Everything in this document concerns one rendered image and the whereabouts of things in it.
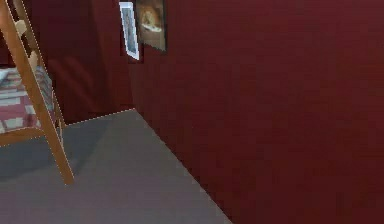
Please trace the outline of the dark framed brown wall picture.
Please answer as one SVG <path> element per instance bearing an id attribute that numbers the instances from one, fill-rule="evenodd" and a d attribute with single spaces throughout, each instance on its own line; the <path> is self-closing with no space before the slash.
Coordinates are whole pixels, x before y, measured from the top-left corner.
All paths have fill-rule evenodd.
<path id="1" fill-rule="evenodd" d="M 166 50 L 165 0 L 136 0 L 140 42 L 157 50 Z"/>

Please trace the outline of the white framed wall picture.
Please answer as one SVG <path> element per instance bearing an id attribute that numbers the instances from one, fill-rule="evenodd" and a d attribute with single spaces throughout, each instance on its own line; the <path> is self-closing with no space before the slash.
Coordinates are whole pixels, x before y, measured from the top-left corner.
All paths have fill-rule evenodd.
<path id="1" fill-rule="evenodd" d="M 124 33 L 125 49 L 129 56 L 139 59 L 139 48 L 132 2 L 120 2 L 120 14 Z"/>

